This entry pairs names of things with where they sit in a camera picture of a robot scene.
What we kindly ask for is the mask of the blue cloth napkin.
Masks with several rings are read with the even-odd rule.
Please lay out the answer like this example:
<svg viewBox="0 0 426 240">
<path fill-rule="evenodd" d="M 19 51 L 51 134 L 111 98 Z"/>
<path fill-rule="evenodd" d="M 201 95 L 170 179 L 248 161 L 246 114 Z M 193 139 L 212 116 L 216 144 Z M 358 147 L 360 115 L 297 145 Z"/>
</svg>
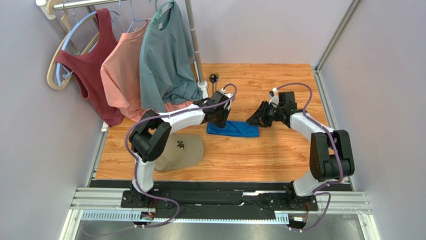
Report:
<svg viewBox="0 0 426 240">
<path fill-rule="evenodd" d="M 210 135 L 238 137 L 238 138 L 257 138 L 260 131 L 257 126 L 250 125 L 243 121 L 227 120 L 224 128 L 219 128 L 212 123 L 206 127 L 206 133 Z"/>
</svg>

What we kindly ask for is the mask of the black spoon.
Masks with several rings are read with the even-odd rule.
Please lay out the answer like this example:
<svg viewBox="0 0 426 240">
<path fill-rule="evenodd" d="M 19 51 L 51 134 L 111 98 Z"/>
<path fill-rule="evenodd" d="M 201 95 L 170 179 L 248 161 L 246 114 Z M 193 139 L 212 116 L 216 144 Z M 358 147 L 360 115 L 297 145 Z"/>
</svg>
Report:
<svg viewBox="0 0 426 240">
<path fill-rule="evenodd" d="M 212 86 L 212 95 L 217 91 L 217 83 L 219 81 L 219 74 L 218 73 L 212 73 L 209 75 L 209 81 Z"/>
</svg>

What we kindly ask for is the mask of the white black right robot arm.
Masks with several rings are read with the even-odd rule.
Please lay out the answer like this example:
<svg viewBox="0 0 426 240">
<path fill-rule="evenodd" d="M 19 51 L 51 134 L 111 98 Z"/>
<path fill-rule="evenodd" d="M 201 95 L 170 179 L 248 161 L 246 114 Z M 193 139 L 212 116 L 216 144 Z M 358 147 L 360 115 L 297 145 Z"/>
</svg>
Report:
<svg viewBox="0 0 426 240">
<path fill-rule="evenodd" d="M 281 122 L 310 142 L 309 170 L 291 182 L 288 191 L 308 197 L 327 185 L 338 184 L 355 173 L 350 135 L 315 120 L 304 108 L 298 108 L 293 91 L 270 91 L 270 100 L 262 101 L 246 120 L 252 126 L 269 128 Z"/>
</svg>

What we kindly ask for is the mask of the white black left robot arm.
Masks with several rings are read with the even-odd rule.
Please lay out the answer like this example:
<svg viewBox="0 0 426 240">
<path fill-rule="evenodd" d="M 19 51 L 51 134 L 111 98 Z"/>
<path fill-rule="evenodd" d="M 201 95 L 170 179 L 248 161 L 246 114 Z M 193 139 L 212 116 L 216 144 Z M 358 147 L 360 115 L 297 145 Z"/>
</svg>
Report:
<svg viewBox="0 0 426 240">
<path fill-rule="evenodd" d="M 135 159 L 133 188 L 140 194 L 154 186 L 154 172 L 197 165 L 204 157 L 204 143 L 196 134 L 178 134 L 187 127 L 211 123 L 226 126 L 234 95 L 224 89 L 212 97 L 171 112 L 148 110 L 127 133 L 126 148 Z"/>
</svg>

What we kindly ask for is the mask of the white clothes rack foot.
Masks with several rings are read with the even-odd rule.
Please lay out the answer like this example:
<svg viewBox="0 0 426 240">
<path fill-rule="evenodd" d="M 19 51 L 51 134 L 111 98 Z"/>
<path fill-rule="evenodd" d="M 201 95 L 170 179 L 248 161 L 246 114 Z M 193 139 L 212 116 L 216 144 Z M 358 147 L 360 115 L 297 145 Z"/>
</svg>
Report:
<svg viewBox="0 0 426 240">
<path fill-rule="evenodd" d="M 209 97 L 209 93 L 208 93 L 208 88 L 209 88 L 209 84 L 207 83 L 207 81 L 198 81 L 197 82 L 197 86 L 198 88 L 201 90 L 202 93 L 202 98 L 208 98 Z"/>
</svg>

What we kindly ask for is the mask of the beige baseball cap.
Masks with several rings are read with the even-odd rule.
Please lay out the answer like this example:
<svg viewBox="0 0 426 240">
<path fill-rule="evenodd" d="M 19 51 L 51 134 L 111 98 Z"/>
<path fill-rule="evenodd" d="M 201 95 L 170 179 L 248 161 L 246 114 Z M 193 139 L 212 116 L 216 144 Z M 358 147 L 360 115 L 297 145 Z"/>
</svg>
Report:
<svg viewBox="0 0 426 240">
<path fill-rule="evenodd" d="M 172 133 L 154 169 L 159 172 L 185 169 L 197 165 L 203 157 L 204 143 L 199 135 Z"/>
</svg>

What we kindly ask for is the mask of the teal t-shirt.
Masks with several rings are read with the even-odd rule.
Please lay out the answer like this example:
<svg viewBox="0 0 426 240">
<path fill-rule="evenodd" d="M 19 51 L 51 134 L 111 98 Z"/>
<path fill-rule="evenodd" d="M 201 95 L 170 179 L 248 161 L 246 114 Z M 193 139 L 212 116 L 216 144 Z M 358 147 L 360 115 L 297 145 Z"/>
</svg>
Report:
<svg viewBox="0 0 426 240">
<path fill-rule="evenodd" d="M 166 103 L 203 98 L 191 68 L 195 54 L 180 7 L 171 0 L 165 8 L 148 23 L 139 57 L 141 107 L 160 113 L 166 111 Z"/>
</svg>

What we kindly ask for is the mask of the pink t-shirt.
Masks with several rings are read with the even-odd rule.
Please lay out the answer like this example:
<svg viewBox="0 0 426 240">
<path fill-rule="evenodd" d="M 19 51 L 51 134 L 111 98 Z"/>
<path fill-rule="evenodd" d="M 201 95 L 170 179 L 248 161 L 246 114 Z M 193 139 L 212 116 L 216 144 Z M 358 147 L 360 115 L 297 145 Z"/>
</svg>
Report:
<svg viewBox="0 0 426 240">
<path fill-rule="evenodd" d="M 147 26 L 148 24 L 134 32 L 123 33 L 100 69 L 107 103 L 135 122 L 147 110 L 141 107 L 139 70 L 140 51 Z M 165 112 L 184 108 L 192 102 L 166 103 Z"/>
</svg>

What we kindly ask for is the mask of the teal clothes hanger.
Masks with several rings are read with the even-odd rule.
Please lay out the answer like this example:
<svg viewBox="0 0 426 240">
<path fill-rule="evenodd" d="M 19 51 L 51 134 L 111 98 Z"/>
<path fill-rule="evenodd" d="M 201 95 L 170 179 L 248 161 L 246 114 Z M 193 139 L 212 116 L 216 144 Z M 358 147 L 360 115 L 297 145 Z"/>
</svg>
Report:
<svg viewBox="0 0 426 240">
<path fill-rule="evenodd" d="M 173 8 L 175 7 L 176 1 L 175 0 L 169 0 L 165 3 L 163 3 L 161 6 L 158 6 L 158 1 L 155 0 L 155 13 L 153 17 L 150 20 L 150 23 L 154 23 L 156 21 L 160 21 L 162 23 L 170 23 L 172 20 L 172 12 Z"/>
</svg>

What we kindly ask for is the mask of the maroon tank top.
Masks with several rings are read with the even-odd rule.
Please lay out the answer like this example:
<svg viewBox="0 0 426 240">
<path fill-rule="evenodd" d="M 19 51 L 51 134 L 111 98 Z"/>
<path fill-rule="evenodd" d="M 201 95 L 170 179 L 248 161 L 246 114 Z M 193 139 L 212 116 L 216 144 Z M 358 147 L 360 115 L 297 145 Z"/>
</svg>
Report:
<svg viewBox="0 0 426 240">
<path fill-rule="evenodd" d="M 60 50 L 55 60 L 73 72 L 82 98 L 88 101 L 101 119 L 111 127 L 119 125 L 124 115 L 118 108 L 108 104 L 100 71 L 118 41 L 113 33 L 110 11 L 107 8 L 98 9 L 95 17 L 98 21 L 99 39 L 94 49 L 82 55 L 72 55 Z"/>
</svg>

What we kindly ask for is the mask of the light blue clothes hanger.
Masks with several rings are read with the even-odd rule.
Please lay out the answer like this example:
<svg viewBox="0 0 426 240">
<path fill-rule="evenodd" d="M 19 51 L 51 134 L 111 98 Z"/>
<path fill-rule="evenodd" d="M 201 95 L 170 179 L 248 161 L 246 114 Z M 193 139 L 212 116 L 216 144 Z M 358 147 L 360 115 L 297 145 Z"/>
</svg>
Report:
<svg viewBox="0 0 426 240">
<path fill-rule="evenodd" d="M 65 66 L 62 63 L 59 63 L 57 61 L 57 57 L 61 51 L 66 50 L 72 50 L 72 54 L 74 56 L 80 56 L 87 54 L 91 52 L 95 46 L 97 45 L 100 33 L 99 30 L 97 30 L 97 33 L 94 35 L 94 37 L 88 42 L 87 46 L 80 51 L 75 46 L 72 46 L 72 37 L 77 32 L 77 30 L 82 27 L 84 24 L 86 24 L 89 21 L 94 20 L 94 25 L 97 29 L 99 29 L 99 25 L 97 23 L 96 19 L 96 11 L 91 12 L 87 14 L 85 17 L 83 17 L 81 20 L 78 20 L 76 24 L 69 29 L 69 32 L 65 35 L 62 42 L 59 44 L 56 52 L 53 55 L 52 61 L 48 67 L 47 70 L 47 76 L 46 80 L 50 87 L 52 87 L 55 90 L 62 90 L 64 87 L 67 86 L 69 81 L 71 80 L 73 76 L 73 71 L 66 70 Z"/>
</svg>

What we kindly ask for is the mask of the wooden clothes hanger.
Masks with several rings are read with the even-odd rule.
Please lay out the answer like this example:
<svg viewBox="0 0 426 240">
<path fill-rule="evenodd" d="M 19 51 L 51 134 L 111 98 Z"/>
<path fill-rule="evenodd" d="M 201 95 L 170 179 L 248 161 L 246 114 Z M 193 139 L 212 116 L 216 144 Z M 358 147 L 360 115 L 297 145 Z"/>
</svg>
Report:
<svg viewBox="0 0 426 240">
<path fill-rule="evenodd" d="M 54 90 L 62 90 L 67 86 L 73 74 L 65 73 L 65 76 L 61 75 L 63 66 L 61 63 L 57 62 L 57 56 L 61 51 L 65 51 L 67 47 L 70 47 L 75 55 L 87 54 L 95 47 L 99 39 L 98 33 L 82 51 L 75 46 L 71 38 L 80 25 L 85 24 L 89 20 L 92 20 L 95 27 L 97 27 L 97 21 L 94 19 L 95 10 L 93 6 L 100 4 L 100 2 L 97 0 L 77 0 L 74 2 L 68 2 L 66 0 L 37 0 L 36 4 L 44 12 L 48 20 L 56 22 L 60 32 L 64 35 L 64 39 L 53 54 L 46 74 L 47 84 Z M 77 20 L 76 24 L 72 26 L 69 23 L 68 10 L 77 8 L 87 8 L 88 15 L 82 20 Z"/>
</svg>

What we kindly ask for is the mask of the metal clothes rack pole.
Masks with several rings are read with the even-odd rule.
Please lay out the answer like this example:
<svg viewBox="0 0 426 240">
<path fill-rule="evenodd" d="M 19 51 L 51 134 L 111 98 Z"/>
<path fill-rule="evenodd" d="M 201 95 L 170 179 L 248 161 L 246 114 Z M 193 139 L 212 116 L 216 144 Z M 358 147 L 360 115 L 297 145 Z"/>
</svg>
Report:
<svg viewBox="0 0 426 240">
<path fill-rule="evenodd" d="M 96 4 L 96 5 L 113 3 L 112 0 L 98 0 L 98 1 L 100 2 L 100 4 Z M 188 18 L 188 22 L 189 22 L 189 29 L 190 29 L 192 44 L 193 44 L 193 49 L 194 49 L 194 57 L 195 57 L 194 66 L 195 66 L 196 76 L 198 78 L 198 81 L 205 81 L 204 75 L 203 75 L 202 63 L 201 63 L 201 56 L 200 56 L 200 51 L 199 51 L 199 46 L 198 46 L 198 39 L 197 39 L 197 34 L 196 34 L 192 4 L 189 0 L 186 0 L 185 6 L 186 6 L 187 18 Z"/>
</svg>

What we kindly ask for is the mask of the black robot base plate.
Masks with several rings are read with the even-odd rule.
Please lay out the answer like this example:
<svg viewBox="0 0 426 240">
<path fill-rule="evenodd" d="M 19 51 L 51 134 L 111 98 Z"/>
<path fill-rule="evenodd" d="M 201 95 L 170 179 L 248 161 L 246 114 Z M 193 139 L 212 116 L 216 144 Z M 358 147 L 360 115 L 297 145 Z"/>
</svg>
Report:
<svg viewBox="0 0 426 240">
<path fill-rule="evenodd" d="M 260 209 L 272 211 L 317 211 L 318 202 L 315 197 L 309 199 L 296 199 L 290 202 L 285 192 L 244 192 L 234 190 L 154 190 L 151 195 L 168 200 L 156 200 L 145 195 L 138 195 L 131 190 L 125 190 L 122 194 L 120 206 L 122 208 L 148 208 L 157 205 L 159 209 L 171 209 L 180 206 L 256 206 Z"/>
</svg>

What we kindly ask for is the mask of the aluminium frame rail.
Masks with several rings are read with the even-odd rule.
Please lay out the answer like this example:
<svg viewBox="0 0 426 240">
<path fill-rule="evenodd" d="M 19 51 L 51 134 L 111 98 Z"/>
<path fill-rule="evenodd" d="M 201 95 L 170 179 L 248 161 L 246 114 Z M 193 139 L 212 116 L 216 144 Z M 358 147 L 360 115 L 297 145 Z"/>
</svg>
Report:
<svg viewBox="0 0 426 240">
<path fill-rule="evenodd" d="M 123 208 L 127 180 L 94 180 L 78 187 L 61 231 L 62 240 L 115 239 L 380 239 L 364 192 L 348 183 L 325 187 L 313 197 L 317 211 L 267 210 L 254 205 L 179 205 L 171 209 Z M 154 190 L 220 190 L 283 193 L 286 182 L 156 181 Z"/>
</svg>

